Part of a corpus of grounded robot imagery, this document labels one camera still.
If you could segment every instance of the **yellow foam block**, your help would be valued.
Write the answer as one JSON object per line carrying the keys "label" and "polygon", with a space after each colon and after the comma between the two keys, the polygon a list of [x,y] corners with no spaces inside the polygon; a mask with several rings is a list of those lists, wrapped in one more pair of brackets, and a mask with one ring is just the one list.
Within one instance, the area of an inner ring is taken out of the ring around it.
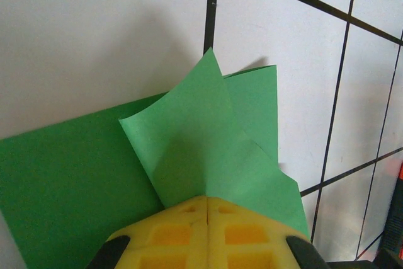
{"label": "yellow foam block", "polygon": [[116,269],[298,269],[287,236],[305,236],[220,198],[196,197],[123,228]]}

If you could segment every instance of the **white wall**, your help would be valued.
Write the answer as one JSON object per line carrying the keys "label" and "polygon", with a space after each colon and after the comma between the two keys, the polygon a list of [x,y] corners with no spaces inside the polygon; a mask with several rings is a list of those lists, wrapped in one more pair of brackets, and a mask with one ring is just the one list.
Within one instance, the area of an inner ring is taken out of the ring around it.
{"label": "white wall", "polygon": [[[202,56],[206,1],[0,0],[0,138],[169,90]],[[348,10],[349,0],[322,1]],[[403,0],[355,0],[353,15],[399,36]],[[301,190],[321,177],[344,29],[294,0],[217,0],[223,73],[256,61],[278,66],[280,162]],[[396,53],[351,27],[326,178],[375,158]],[[402,145],[399,68],[381,154]],[[353,257],[343,234],[356,243],[371,169],[324,190],[323,213],[348,213],[319,217],[315,245],[328,259]],[[310,223],[316,196],[303,199]],[[330,229],[341,232],[329,239]]]}

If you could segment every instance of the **red object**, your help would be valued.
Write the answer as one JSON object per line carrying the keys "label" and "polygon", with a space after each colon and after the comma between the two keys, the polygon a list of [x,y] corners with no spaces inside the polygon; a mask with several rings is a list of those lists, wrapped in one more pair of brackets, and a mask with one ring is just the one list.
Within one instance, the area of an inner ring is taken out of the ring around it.
{"label": "red object", "polygon": [[402,166],[400,167],[399,179],[403,180],[403,163],[402,163]]}

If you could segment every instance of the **green paper sheet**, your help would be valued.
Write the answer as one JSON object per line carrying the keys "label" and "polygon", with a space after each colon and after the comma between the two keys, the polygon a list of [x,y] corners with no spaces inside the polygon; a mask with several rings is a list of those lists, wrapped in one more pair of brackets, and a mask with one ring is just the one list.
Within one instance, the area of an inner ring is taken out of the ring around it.
{"label": "green paper sheet", "polygon": [[297,183],[240,127],[212,50],[168,94],[120,123],[165,207],[206,194],[308,234]]}
{"label": "green paper sheet", "polygon": [[[267,120],[276,103],[273,71],[225,79],[256,142],[277,128]],[[252,88],[262,94],[253,111]],[[84,268],[112,232],[163,209],[118,122],[161,96],[0,140],[0,208],[29,269]],[[259,144],[276,153],[268,142]]]}

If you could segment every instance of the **folded green paper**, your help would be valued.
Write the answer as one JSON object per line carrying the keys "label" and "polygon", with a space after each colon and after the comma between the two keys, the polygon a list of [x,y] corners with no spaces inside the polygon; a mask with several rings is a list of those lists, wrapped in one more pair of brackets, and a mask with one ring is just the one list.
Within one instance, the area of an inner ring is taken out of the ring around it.
{"label": "folded green paper", "polygon": [[263,151],[239,118],[209,50],[184,81],[120,123],[165,207],[220,197],[308,234],[298,185],[278,167],[277,143]]}

